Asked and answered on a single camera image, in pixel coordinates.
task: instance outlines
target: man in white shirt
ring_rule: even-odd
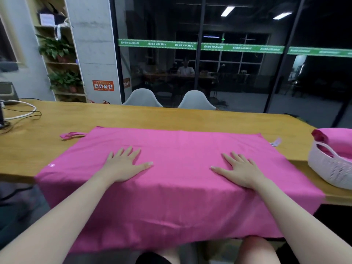
[[[185,59],[182,63],[183,66],[178,68],[177,74],[181,76],[194,76],[194,69],[188,66],[188,60]]]

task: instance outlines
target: pink towel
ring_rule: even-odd
[[[317,142],[327,144],[339,156],[352,160],[352,129],[323,128],[315,129],[311,134]],[[325,147],[319,146],[319,149],[332,156]]]
[[[247,235],[282,237],[254,191],[209,169],[229,168],[222,152],[252,158],[311,214],[324,198],[260,134],[96,127],[46,166],[36,181],[54,207],[97,172],[110,151],[130,145],[142,148],[136,164],[153,161],[154,166],[107,190],[71,252],[166,248]]]

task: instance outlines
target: rolled pink towel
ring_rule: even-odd
[[[314,140],[330,146],[339,156],[352,160],[352,129],[323,128],[311,133]],[[319,147],[324,153],[331,155],[324,147]]]

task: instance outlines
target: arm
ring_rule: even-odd
[[[84,185],[30,226],[0,251],[0,263],[61,264],[105,191],[149,168],[152,162],[134,166],[140,149],[111,152],[104,167]]]
[[[232,155],[223,154],[232,171],[211,169],[260,195],[301,264],[351,263],[352,247],[267,179],[253,160],[234,152]]]

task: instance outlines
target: ceiling light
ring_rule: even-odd
[[[286,17],[288,15],[291,15],[291,14],[292,14],[292,12],[285,12],[285,13],[279,14],[278,16],[274,17],[273,19],[279,20],[279,19]]]
[[[226,17],[235,7],[234,6],[228,6],[226,9],[222,12],[221,16]]]

